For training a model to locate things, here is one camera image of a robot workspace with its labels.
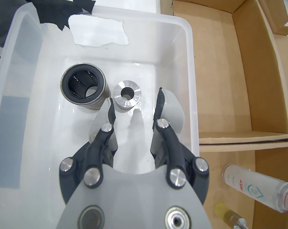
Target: white plastic container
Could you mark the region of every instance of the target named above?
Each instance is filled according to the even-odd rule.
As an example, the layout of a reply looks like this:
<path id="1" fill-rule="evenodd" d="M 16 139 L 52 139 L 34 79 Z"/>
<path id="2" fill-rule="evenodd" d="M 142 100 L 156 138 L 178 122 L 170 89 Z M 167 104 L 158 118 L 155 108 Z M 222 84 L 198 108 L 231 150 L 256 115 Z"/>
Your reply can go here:
<path id="1" fill-rule="evenodd" d="M 65 207 L 59 164 L 88 141 L 97 113 L 61 94 L 61 76 L 71 65 L 97 65 L 111 93 L 122 80 L 142 90 L 134 109 L 116 107 L 115 169 L 137 174 L 154 169 L 149 149 L 159 87 L 177 96 L 185 114 L 180 140 L 199 155 L 190 25 L 179 17 L 100 6 L 93 16 L 123 22 L 129 44 L 76 45 L 68 28 L 40 24 L 31 3 L 15 14 L 0 68 L 0 229 L 56 228 Z"/>
<path id="2" fill-rule="evenodd" d="M 223 169 L 226 184 L 281 213 L 288 211 L 288 182 L 234 164 Z"/>

